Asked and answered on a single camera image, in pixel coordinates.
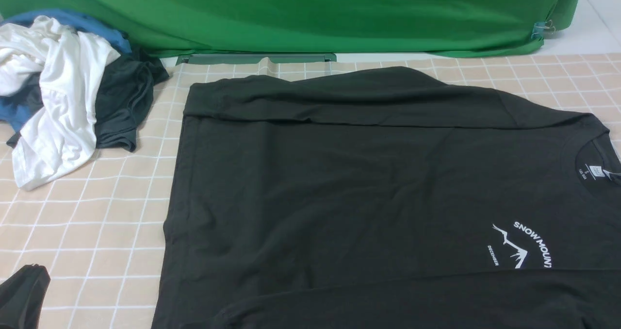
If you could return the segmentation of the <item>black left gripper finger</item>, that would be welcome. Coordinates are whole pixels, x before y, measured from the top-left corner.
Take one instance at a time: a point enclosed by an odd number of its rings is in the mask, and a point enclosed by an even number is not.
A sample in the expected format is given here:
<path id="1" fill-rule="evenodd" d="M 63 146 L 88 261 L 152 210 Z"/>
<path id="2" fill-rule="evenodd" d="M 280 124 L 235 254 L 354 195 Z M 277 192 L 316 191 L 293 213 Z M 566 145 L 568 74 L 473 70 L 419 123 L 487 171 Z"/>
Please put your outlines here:
<path id="1" fill-rule="evenodd" d="M 37 329 L 49 287 L 46 267 L 27 264 L 0 285 L 0 327 Z"/>

